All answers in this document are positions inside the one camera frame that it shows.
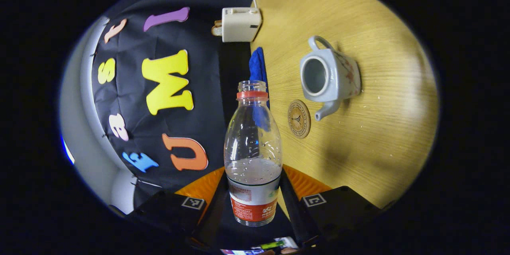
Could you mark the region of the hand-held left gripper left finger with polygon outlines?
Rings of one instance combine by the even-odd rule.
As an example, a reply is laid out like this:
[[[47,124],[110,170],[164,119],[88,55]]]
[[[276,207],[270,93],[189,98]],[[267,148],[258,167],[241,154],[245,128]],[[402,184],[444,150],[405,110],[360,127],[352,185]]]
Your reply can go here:
[[[225,168],[176,192],[162,189],[126,215],[127,221],[150,228],[189,245],[213,245],[227,195]]]

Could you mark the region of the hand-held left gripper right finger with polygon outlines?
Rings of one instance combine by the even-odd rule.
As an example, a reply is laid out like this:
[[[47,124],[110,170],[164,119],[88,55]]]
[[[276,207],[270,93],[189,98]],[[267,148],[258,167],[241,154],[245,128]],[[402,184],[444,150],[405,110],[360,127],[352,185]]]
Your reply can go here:
[[[331,188],[288,165],[279,186],[302,247],[343,241],[383,212],[349,186]]]

